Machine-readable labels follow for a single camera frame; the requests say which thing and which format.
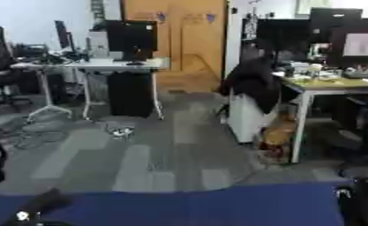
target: desk leg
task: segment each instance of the desk leg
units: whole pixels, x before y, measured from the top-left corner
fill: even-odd
[[[89,82],[89,72],[83,72],[83,86],[85,90],[85,108],[83,109],[82,117],[85,118],[85,120],[90,121],[91,118],[89,116],[90,108],[93,105],[104,105],[105,102],[92,102],[92,95],[90,92],[90,82]]]
[[[47,75],[45,74],[45,72],[38,71],[37,75],[38,75],[38,78],[41,79],[42,89],[45,92],[46,106],[30,113],[28,115],[27,122],[31,123],[33,121],[34,116],[42,113],[43,111],[47,111],[47,110],[61,111],[63,113],[68,114],[68,117],[72,117],[72,110],[58,107],[53,103],[52,95],[51,95],[50,89],[49,89],[48,78],[47,78]]]
[[[152,92],[154,96],[154,108],[156,109],[156,113],[160,120],[164,119],[164,115],[161,112],[161,102],[159,102],[159,95],[157,94],[157,81],[156,81],[156,74],[152,73]]]
[[[299,162],[300,148],[301,148],[302,137],[304,133],[304,125],[305,125],[305,120],[307,118],[308,109],[311,105],[311,101],[312,101],[312,94],[304,91],[302,94],[299,109],[297,112],[298,114],[297,131],[295,135],[292,158],[290,160],[292,163]]]
[[[89,77],[87,72],[83,73],[83,87],[85,90],[85,108],[83,109],[82,116],[85,120],[90,120],[89,111],[92,106],[92,99],[90,97]]]

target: gray carpet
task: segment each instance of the gray carpet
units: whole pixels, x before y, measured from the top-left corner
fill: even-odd
[[[64,134],[33,137],[26,141],[26,149],[12,145],[18,142],[15,137],[2,139],[10,159],[0,193],[36,194],[52,187],[64,192],[185,192],[342,180],[334,173],[333,161],[263,165],[257,151],[239,146],[227,125],[214,116],[222,103],[215,94],[164,94],[161,98],[164,121],[155,115],[109,117],[107,110],[95,107],[97,123],[53,112],[38,118],[29,130]],[[80,115],[81,108],[76,110]],[[1,128],[12,127],[26,115],[10,112],[0,109]],[[128,125],[135,130],[129,139],[116,139],[106,132],[106,125],[107,129]]]

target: desk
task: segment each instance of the desk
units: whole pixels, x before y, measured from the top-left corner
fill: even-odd
[[[66,64],[53,65],[53,64],[33,64],[33,63],[18,63],[18,64],[14,64],[11,66],[11,68],[13,69],[26,69],[30,71],[36,71],[38,78],[40,78],[41,80],[41,86],[42,86],[43,92],[45,93],[46,105],[30,113],[27,118],[28,123],[31,123],[33,121],[34,116],[42,113],[43,111],[47,111],[47,110],[60,111],[60,112],[68,114],[68,117],[72,117],[72,110],[59,107],[53,103],[52,95],[49,89],[47,73],[45,72],[46,70],[60,69],[65,66]]]
[[[78,226],[342,226],[334,185],[257,185],[212,192],[105,192],[71,196],[44,219]],[[0,225],[30,197],[0,197]]]
[[[90,120],[89,111],[94,105],[103,104],[101,102],[93,102],[90,95],[90,84],[89,76],[97,73],[112,73],[112,72],[139,72],[139,73],[152,73],[152,93],[154,100],[154,108],[158,117],[162,120],[164,118],[161,112],[161,103],[158,99],[157,94],[157,82],[156,74],[154,73],[160,69],[169,68],[169,60],[167,58],[154,58],[144,62],[144,65],[126,65],[128,62],[113,62],[112,59],[91,59],[90,62],[83,63],[71,63],[65,67],[79,69],[80,72],[84,73],[84,88],[86,105],[83,111],[83,118]]]
[[[49,90],[49,83],[47,80],[47,75],[45,73],[46,70],[51,69],[62,69],[62,68],[72,68],[79,69],[81,72],[84,72],[84,88],[85,88],[85,97],[86,97],[86,105],[83,110],[83,118],[89,120],[89,110],[93,105],[99,105],[101,103],[92,102],[92,98],[90,95],[90,85],[88,76],[95,73],[112,73],[112,72],[151,72],[152,73],[152,86],[153,86],[153,98],[154,98],[154,106],[157,111],[157,114],[160,119],[163,119],[163,114],[161,113],[161,104],[158,101],[157,95],[157,83],[156,76],[154,71],[165,69],[169,67],[169,60],[167,58],[154,58],[147,60],[144,62],[144,65],[126,65],[128,62],[113,62],[113,59],[91,59],[90,62],[81,62],[81,63],[68,63],[68,64],[32,64],[32,63],[18,63],[14,64],[11,68],[16,69],[28,69],[37,71],[37,75],[41,79],[42,89],[45,92],[46,98],[46,106],[42,107],[34,112],[32,112],[28,116],[28,121],[31,122],[35,115],[40,114],[45,110],[57,110],[67,113],[69,117],[72,116],[72,111],[69,109],[64,109],[56,106],[51,97],[51,93]]]
[[[294,139],[291,162],[299,162],[300,148],[302,144],[305,120],[307,111],[312,104],[312,99],[317,95],[346,95],[346,94],[368,94],[368,81],[362,79],[339,78],[334,81],[312,79],[304,81],[302,79],[285,78],[281,73],[274,73],[280,77],[282,83],[297,92],[301,93],[301,100],[297,112],[297,130]]]

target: computer tower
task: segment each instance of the computer tower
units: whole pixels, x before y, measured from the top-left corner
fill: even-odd
[[[63,74],[54,73],[48,75],[47,78],[53,103],[55,104],[68,103],[68,94],[65,88],[65,81]]]
[[[152,74],[115,72],[108,77],[113,116],[149,117],[154,110]]]

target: white desk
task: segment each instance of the white desk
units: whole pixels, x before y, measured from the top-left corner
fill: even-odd
[[[284,78],[281,72],[273,73],[274,76],[282,78],[282,83],[301,94],[299,108],[297,110],[297,130],[294,139],[291,162],[299,162],[302,138],[304,133],[307,111],[312,105],[312,100],[317,95],[347,95],[368,94],[367,79],[337,79],[335,82],[312,80],[300,82],[295,79]]]
[[[83,111],[83,118],[90,120],[90,108],[94,105],[103,104],[99,102],[93,102],[90,95],[89,76],[97,72],[108,74],[112,72],[151,72],[154,108],[156,109],[158,117],[161,120],[164,118],[161,112],[161,103],[158,99],[156,74],[154,71],[169,68],[169,60],[167,58],[154,58],[147,60],[143,65],[127,65],[127,63],[128,62],[113,62],[113,59],[91,59],[90,62],[71,63],[65,66],[68,68],[76,68],[79,69],[80,72],[84,72],[86,105]]]
[[[30,71],[36,71],[38,78],[40,78],[41,80],[43,92],[45,93],[46,105],[30,113],[27,118],[28,123],[31,123],[33,121],[34,116],[47,110],[61,111],[63,113],[68,114],[68,117],[72,117],[72,110],[59,107],[53,103],[52,95],[49,89],[47,73],[45,72],[46,70],[59,69],[62,67],[64,67],[64,64],[54,65],[54,64],[18,63],[11,66],[11,68],[13,69],[26,69]]]
[[[161,113],[161,104],[158,100],[157,94],[157,83],[156,83],[156,75],[154,71],[160,69],[169,68],[169,60],[167,58],[154,58],[147,60],[143,65],[126,65],[128,62],[113,62],[112,59],[91,59],[90,62],[80,62],[80,63],[69,63],[69,64],[32,64],[32,63],[18,63],[14,64],[12,68],[16,69],[28,69],[37,71],[38,76],[41,79],[42,89],[45,92],[46,98],[46,106],[32,112],[28,121],[32,121],[33,117],[45,110],[57,110],[62,111],[64,113],[69,114],[69,117],[72,116],[72,111],[69,109],[64,109],[56,106],[51,97],[51,93],[49,90],[49,83],[47,80],[47,75],[45,73],[46,70],[49,69],[58,69],[58,68],[72,68],[79,69],[81,72],[84,72],[84,88],[85,88],[85,97],[86,97],[86,106],[83,111],[83,118],[89,120],[89,111],[91,106],[99,105],[98,102],[92,102],[92,97],[90,95],[90,84],[88,76],[99,73],[112,73],[112,72],[151,72],[152,73],[152,90],[153,90],[153,98],[154,98],[154,107],[160,119],[163,119],[163,114]]]

